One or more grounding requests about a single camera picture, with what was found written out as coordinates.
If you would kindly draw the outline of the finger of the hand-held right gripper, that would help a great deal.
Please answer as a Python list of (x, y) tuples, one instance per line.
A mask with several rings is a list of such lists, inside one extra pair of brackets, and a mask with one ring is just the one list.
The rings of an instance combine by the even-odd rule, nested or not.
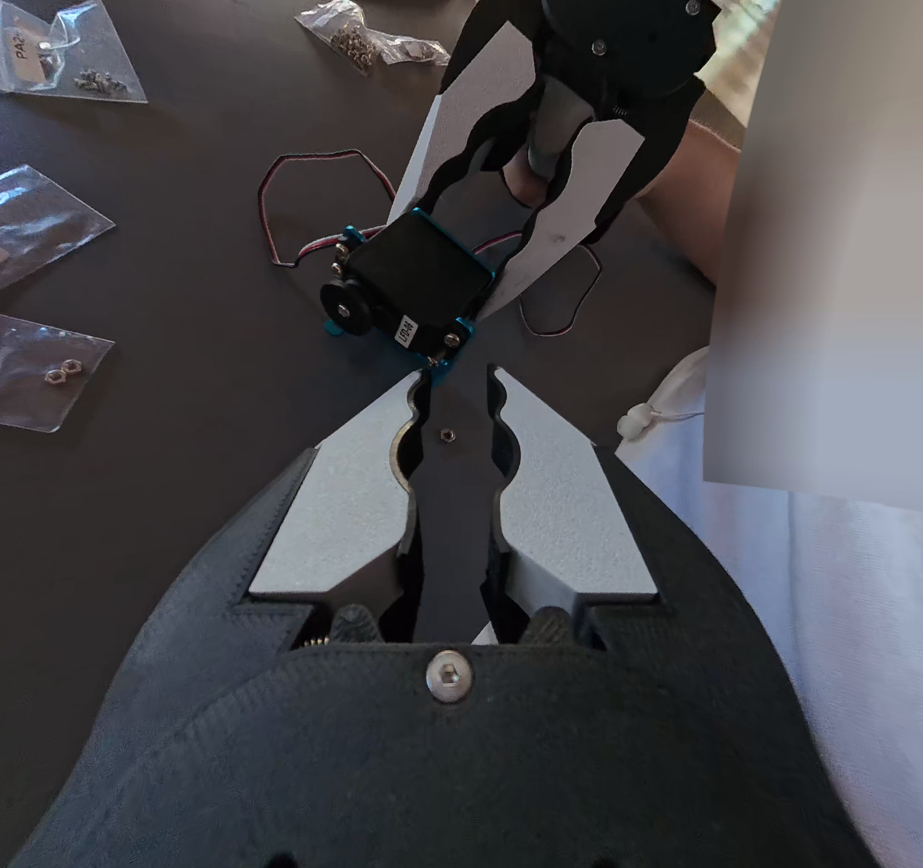
[(559, 158), (549, 199), (524, 231), (480, 309), (485, 320), (525, 291), (595, 228), (595, 220), (643, 143), (626, 121), (583, 125)]
[(538, 94), (532, 41), (506, 21), (440, 87), (387, 216), (389, 226), (413, 208), (430, 214), (442, 193), (529, 117)]

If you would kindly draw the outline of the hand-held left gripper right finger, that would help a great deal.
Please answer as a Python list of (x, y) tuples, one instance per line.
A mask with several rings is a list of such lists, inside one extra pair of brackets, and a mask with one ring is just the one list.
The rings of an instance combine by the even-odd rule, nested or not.
[(591, 440), (502, 367), (490, 369), (489, 395), (501, 594), (520, 608), (652, 602), (654, 579)]

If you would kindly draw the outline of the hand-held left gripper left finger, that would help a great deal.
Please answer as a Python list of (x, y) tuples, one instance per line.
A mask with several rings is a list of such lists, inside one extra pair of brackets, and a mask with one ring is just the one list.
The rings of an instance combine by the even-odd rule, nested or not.
[(419, 418), (412, 371), (318, 446), (249, 586), (255, 599), (392, 605), (415, 507), (399, 446)]

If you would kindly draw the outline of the black servo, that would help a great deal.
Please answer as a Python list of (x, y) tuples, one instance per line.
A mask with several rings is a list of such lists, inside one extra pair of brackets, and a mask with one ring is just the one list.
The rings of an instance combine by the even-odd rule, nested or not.
[(418, 208), (372, 237), (347, 227), (336, 249), (333, 278), (319, 290), (329, 328), (377, 331), (445, 375), (472, 339), (495, 273)]

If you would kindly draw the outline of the person's right forearm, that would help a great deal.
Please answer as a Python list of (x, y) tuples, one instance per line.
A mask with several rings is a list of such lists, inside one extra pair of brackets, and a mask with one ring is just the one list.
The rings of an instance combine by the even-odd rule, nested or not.
[(741, 152), (691, 120), (662, 172), (637, 201), (671, 247), (717, 285)]

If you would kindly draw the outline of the dark grey desk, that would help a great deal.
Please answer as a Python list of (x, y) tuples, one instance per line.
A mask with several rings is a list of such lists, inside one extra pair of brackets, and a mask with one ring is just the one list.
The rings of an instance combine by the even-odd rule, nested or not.
[[(84, 0), (8, 0), (50, 20)], [(147, 104), (2, 96), (30, 164), (115, 228), (2, 292), (2, 314), (114, 342), (60, 430), (2, 428), (2, 866), (86, 743), (138, 630), (195, 553), (401, 375), (370, 372), (271, 264), (280, 155), (358, 148), (399, 180), (439, 82), (363, 77), (295, 16), (326, 0), (101, 0)]]

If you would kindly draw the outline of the person's right hand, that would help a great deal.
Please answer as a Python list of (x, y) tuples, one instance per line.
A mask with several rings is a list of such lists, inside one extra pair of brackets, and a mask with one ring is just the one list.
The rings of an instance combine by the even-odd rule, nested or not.
[(514, 200), (528, 210), (545, 204), (549, 181), (532, 168), (528, 147), (522, 146), (501, 170), (502, 180)]

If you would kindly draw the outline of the clear bag with silver screws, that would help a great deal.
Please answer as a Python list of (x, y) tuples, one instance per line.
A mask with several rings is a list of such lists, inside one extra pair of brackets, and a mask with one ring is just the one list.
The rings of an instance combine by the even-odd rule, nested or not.
[(449, 52), (439, 41), (368, 27), (363, 8), (352, 0), (329, 0), (299, 13), (294, 20), (363, 75), (379, 65), (446, 67), (450, 62)]

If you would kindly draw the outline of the white shirt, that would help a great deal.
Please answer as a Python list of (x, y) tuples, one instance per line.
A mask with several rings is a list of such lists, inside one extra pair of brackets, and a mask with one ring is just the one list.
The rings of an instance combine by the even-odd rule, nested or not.
[(707, 482), (707, 347), (619, 420), (620, 460), (721, 562), (877, 862), (922, 865), (922, 515)]

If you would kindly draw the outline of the clear bag with two nuts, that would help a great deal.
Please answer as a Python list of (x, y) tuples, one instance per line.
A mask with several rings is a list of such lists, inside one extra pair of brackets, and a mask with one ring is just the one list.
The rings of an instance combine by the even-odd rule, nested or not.
[(57, 432), (114, 343), (1, 317), (1, 424)]

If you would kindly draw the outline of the clear bag with dark screws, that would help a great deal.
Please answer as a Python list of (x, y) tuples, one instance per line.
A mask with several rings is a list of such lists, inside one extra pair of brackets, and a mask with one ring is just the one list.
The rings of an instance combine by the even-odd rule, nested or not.
[(147, 96), (101, 0), (44, 21), (1, 2), (1, 92), (146, 104)]

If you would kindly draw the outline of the clear bag with white label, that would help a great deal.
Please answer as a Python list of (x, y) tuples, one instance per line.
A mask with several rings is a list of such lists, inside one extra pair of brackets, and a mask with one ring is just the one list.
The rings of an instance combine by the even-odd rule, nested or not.
[(23, 164), (1, 175), (1, 288), (114, 228), (114, 222)]

